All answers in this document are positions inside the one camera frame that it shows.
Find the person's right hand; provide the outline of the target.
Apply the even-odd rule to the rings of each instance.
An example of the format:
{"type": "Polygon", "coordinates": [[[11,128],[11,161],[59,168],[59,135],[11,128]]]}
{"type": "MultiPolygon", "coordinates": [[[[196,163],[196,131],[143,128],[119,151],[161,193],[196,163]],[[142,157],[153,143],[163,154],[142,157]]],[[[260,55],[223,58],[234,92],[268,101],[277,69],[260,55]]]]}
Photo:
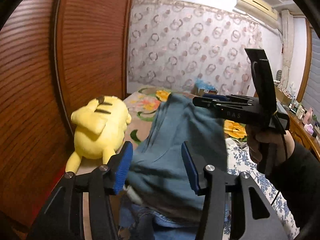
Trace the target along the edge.
{"type": "Polygon", "coordinates": [[[250,125],[246,125],[245,130],[247,133],[249,155],[256,164],[260,163],[263,159],[262,152],[259,150],[262,146],[276,146],[276,166],[289,159],[293,154],[295,142],[289,131],[286,131],[285,134],[276,134],[250,125]]]}

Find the person's right black sleeve forearm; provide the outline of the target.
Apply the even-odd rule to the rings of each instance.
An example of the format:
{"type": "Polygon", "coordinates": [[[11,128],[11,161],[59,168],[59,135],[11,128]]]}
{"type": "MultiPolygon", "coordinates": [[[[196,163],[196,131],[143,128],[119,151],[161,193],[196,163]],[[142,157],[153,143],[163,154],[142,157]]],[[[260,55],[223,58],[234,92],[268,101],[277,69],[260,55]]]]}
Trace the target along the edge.
{"type": "Polygon", "coordinates": [[[306,235],[319,233],[319,161],[294,142],[292,154],[277,143],[277,159],[265,170],[266,178],[287,201],[296,226],[306,235]]]}

